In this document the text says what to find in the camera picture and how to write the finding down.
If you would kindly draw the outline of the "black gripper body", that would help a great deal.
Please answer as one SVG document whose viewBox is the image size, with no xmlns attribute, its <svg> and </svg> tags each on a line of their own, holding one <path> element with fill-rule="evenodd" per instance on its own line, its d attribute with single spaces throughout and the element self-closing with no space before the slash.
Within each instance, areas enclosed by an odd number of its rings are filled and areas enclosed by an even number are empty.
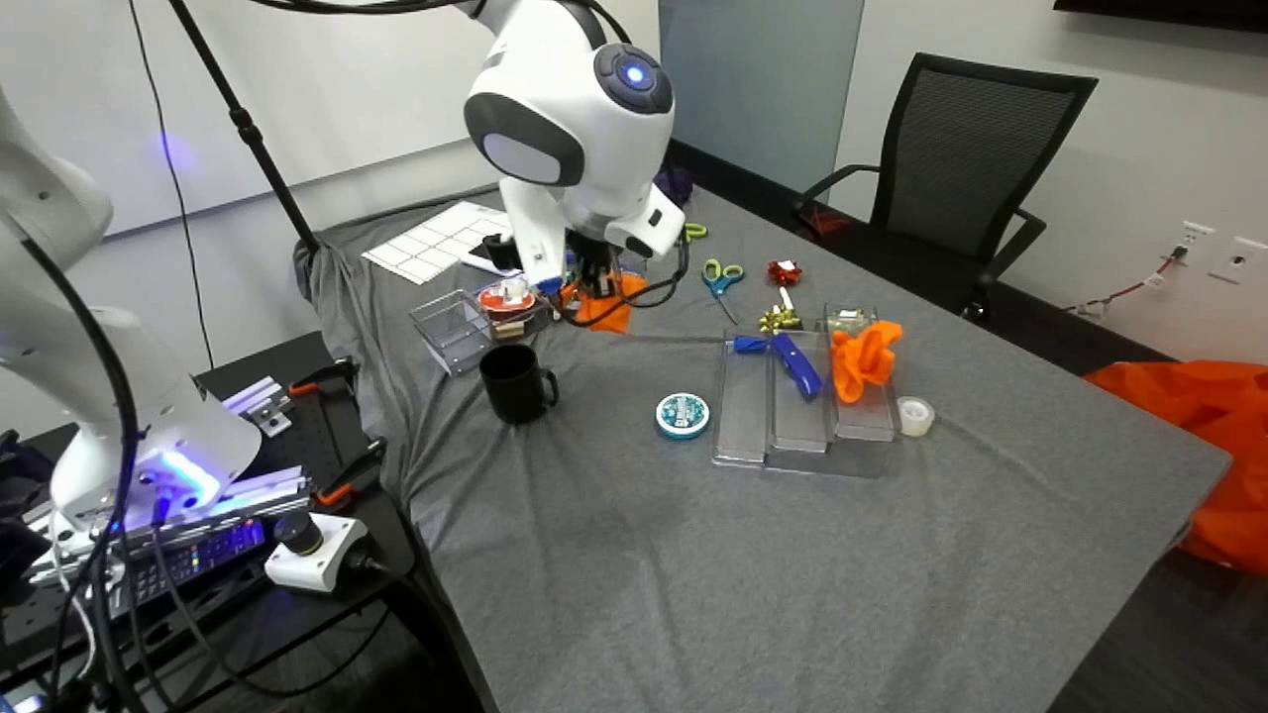
<svg viewBox="0 0 1268 713">
<path fill-rule="evenodd" d="M 618 294 L 618 250 L 610 240 L 565 235 L 565 281 L 581 295 L 614 295 Z"/>
</svg>

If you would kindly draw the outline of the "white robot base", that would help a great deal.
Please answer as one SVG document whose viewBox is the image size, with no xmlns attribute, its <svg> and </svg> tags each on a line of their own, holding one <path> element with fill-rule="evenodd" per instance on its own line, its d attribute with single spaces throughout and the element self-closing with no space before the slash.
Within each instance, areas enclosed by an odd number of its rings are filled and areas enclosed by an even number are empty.
<svg viewBox="0 0 1268 713">
<path fill-rule="evenodd" d="M 61 289 L 106 229 L 110 199 L 57 157 L 0 93 L 0 363 L 68 409 L 77 435 L 52 472 L 52 507 L 90 529 L 119 499 L 122 416 L 116 381 Z M 97 310 L 139 425 L 139 472 L 209 501 L 258 456 L 263 431 L 201 397 L 181 363 L 122 310 Z"/>
</svg>

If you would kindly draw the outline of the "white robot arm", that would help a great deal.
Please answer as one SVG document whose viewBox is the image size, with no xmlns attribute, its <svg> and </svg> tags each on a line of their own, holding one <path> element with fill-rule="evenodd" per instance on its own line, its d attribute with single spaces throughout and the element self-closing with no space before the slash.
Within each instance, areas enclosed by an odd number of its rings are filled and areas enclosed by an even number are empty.
<svg viewBox="0 0 1268 713">
<path fill-rule="evenodd" d="M 293 11 L 418 11 L 453 5 L 493 33 L 464 93 L 464 126 L 499 173 L 518 272 L 565 278 L 565 236 L 662 256 L 686 215 L 657 170 L 674 134 L 674 85 L 600 0 L 267 0 Z"/>
</svg>

